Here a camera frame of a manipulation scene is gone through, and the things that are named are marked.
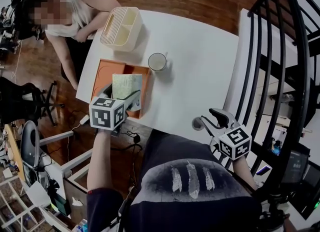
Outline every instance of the office chair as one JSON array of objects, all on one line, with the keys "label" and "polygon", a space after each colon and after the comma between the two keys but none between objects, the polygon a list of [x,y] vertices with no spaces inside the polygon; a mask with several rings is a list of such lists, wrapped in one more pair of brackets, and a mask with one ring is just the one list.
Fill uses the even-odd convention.
[{"label": "office chair", "polygon": [[64,108],[64,104],[50,103],[52,89],[57,85],[51,84],[47,96],[45,91],[40,91],[32,83],[16,85],[8,79],[0,76],[0,119],[3,124],[9,124],[18,119],[31,120],[38,125],[38,119],[47,115],[53,126],[54,122],[50,107]]}]

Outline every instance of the floor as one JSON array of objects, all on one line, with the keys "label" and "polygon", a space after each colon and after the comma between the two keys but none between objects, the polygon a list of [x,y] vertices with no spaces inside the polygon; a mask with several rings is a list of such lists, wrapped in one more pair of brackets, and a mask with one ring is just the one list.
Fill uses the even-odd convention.
[{"label": "floor", "polygon": [[[174,14],[213,25],[233,34],[238,32],[239,11],[242,8],[249,9],[256,0],[118,0],[123,6],[135,6],[139,9],[151,10]],[[40,89],[48,89],[53,80],[58,82],[54,91],[55,101],[64,103],[65,108],[53,111],[54,119],[58,123],[53,127],[48,117],[39,120],[39,130],[44,137],[68,131],[78,125],[84,113],[88,113],[88,104],[75,98],[76,91],[61,77],[60,62],[57,55],[48,42],[36,41],[34,38],[26,39],[22,43],[20,59],[18,63],[19,49],[16,55],[10,54],[6,61],[6,69],[3,73],[8,79],[16,81],[18,85],[31,82]],[[150,128],[137,123],[129,122],[123,132],[130,130],[139,133],[144,146],[151,132]],[[84,153],[93,146],[95,129],[84,125],[76,129],[76,135],[69,146],[69,159]],[[48,145],[49,151],[63,146],[52,154],[52,158],[59,164],[68,161],[68,139]],[[132,138],[122,134],[120,138],[112,139],[112,146],[123,148],[133,142]],[[119,152],[113,151],[111,155],[112,179],[114,186],[124,196],[128,193],[129,171],[131,170],[132,150]],[[139,176],[139,166],[136,168],[136,176]]]}]

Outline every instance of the sleeve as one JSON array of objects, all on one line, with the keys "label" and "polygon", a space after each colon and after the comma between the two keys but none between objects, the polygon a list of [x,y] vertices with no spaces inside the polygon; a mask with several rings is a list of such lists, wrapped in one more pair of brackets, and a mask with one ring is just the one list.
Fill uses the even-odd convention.
[{"label": "sleeve", "polygon": [[122,195],[110,188],[90,190],[86,196],[89,232],[100,232],[118,216],[123,203]]}]

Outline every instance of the person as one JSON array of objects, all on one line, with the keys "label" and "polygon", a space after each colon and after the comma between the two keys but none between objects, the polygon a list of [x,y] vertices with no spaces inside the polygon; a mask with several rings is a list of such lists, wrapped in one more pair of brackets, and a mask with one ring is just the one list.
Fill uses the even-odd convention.
[{"label": "person", "polygon": [[[93,144],[87,176],[89,232],[255,230],[260,203],[219,163],[210,146],[157,130],[144,150],[138,193],[123,205],[115,224],[123,198],[113,188],[110,137],[108,130],[100,130]],[[244,156],[233,162],[233,170],[257,189]]]},{"label": "person", "polygon": [[22,13],[46,28],[46,37],[62,64],[62,76],[77,90],[95,32],[119,6],[117,0],[24,0]]}]

